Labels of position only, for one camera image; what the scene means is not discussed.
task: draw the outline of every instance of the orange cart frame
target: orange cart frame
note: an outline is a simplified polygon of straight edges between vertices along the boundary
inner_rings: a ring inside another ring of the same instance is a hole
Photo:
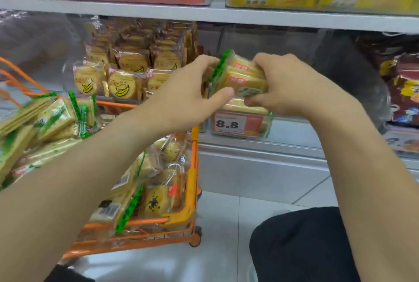
[[[33,84],[35,87],[40,89],[43,93],[50,93],[47,89],[45,89],[42,85],[37,83],[27,74],[25,74],[19,67],[0,57],[0,62],[5,63],[10,68],[12,68],[17,74],[27,80],[29,83]],[[6,83],[9,85],[13,85],[18,87],[21,92],[29,97],[35,97],[42,95],[43,93],[36,93],[31,91],[25,85],[20,83],[18,79],[16,79],[13,75],[9,72],[0,69],[0,74],[4,75],[8,79]],[[20,104],[13,99],[7,91],[0,89],[0,94],[3,96],[4,99],[13,102],[16,106],[20,106]],[[116,109],[132,109],[135,108],[137,105],[135,104],[127,104],[127,103],[115,103],[109,102],[104,100],[97,100],[98,105],[102,105],[104,107],[112,107]],[[186,194],[185,194],[185,204],[182,210],[173,214],[166,214],[162,215],[161,217],[153,218],[153,219],[134,219],[129,220],[126,224],[126,227],[138,227],[142,225],[152,225],[152,224],[160,224],[160,225],[179,225],[188,223],[187,228],[181,230],[172,230],[172,231],[162,231],[158,233],[147,233],[141,228],[139,228],[140,232],[136,233],[126,233],[121,236],[113,236],[104,241],[98,241],[95,239],[92,240],[84,240],[84,241],[76,241],[70,249],[68,249],[62,259],[71,259],[77,258],[81,256],[97,254],[97,253],[106,253],[106,252],[115,252],[115,251],[122,251],[122,250],[132,250],[132,249],[139,249],[139,248],[147,248],[147,247],[155,247],[155,246],[162,246],[165,244],[172,244],[172,243],[180,243],[180,242],[189,242],[192,247],[197,247],[201,243],[201,235],[202,229],[199,226],[196,226],[196,222],[193,219],[194,212],[196,211],[196,205],[198,201],[198,194],[199,194],[199,157],[198,157],[198,135],[199,135],[199,126],[196,126],[192,129],[191,133],[191,167],[188,170],[187,181],[186,181]],[[86,230],[95,230],[95,229],[110,229],[112,230],[113,227],[110,224],[106,223],[88,223],[82,229],[83,231]]]

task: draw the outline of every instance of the orange shopping cart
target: orange shopping cart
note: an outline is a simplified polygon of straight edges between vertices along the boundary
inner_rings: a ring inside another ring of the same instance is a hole
[[[42,85],[34,81],[20,68],[10,61],[0,57],[0,62],[5,63],[10,67],[19,77],[26,80],[29,84],[34,85],[42,93],[36,93],[22,84],[16,76],[10,72],[0,69],[0,74],[5,78],[7,85],[17,87],[24,95],[35,97],[44,93],[50,93]],[[13,102],[16,106],[20,106],[6,90],[0,89],[0,94],[3,99]],[[97,104],[106,109],[111,109],[112,112],[121,113],[123,110],[134,108],[135,104],[117,103],[108,100],[97,100]],[[133,216],[125,225],[126,230],[122,233],[115,233],[111,237],[104,239],[87,238],[77,240],[63,255],[62,259],[78,258],[81,256],[107,253],[139,248],[147,248],[154,246],[162,246],[172,243],[188,242],[192,247],[197,247],[201,243],[202,228],[196,226],[194,213],[198,196],[201,194],[201,189],[198,185],[199,180],[199,158],[198,158],[198,135],[199,126],[192,129],[191,133],[191,167],[187,172],[185,203],[183,208],[176,212],[153,219],[141,219],[138,215]],[[147,226],[159,225],[162,230],[159,232],[150,232]],[[91,232],[92,230],[113,230],[112,225],[106,223],[88,223],[84,226],[81,234],[84,232]]]

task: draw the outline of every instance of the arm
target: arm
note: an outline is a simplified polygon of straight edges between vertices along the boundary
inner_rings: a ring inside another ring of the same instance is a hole
[[[270,91],[246,104],[304,116],[317,131],[361,280],[417,281],[419,185],[361,104],[295,56],[255,62]]]
[[[198,57],[143,105],[0,193],[3,282],[44,281],[144,149],[164,135],[187,131],[232,98],[230,88],[201,97],[202,74],[214,61]]]

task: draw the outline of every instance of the white floor tile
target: white floor tile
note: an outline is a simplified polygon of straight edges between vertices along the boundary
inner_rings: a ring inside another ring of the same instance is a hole
[[[238,208],[238,197],[204,192],[199,247],[184,243],[87,256],[76,270],[97,282],[236,282]]]
[[[294,205],[305,207],[337,206],[338,200],[336,199],[332,178],[326,179],[307,195],[297,200]]]
[[[252,263],[249,241],[253,230],[272,216],[301,209],[305,207],[240,197],[237,282],[246,282],[246,272]]]

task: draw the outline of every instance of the white shelf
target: white shelf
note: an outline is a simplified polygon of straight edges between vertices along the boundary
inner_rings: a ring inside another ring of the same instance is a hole
[[[228,8],[225,7],[224,0],[214,0],[208,7],[71,0],[0,0],[0,8],[201,22],[419,33],[419,17],[414,16]]]

